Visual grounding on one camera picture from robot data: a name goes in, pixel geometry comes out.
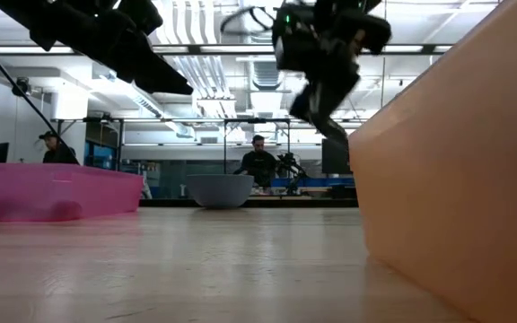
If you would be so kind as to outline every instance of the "man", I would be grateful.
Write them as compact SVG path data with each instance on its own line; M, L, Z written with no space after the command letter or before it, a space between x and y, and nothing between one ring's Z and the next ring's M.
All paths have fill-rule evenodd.
M254 150L242 157L241 167L235 174L254 176L255 183L261 188L270 188L270 181L276 174L276 158L265 151L265 137L255 135L252 138Z
M43 163L79 163L75 158L75 150L63 146L52 132L48 131L40 135L39 139L45 140L48 149L43 156Z

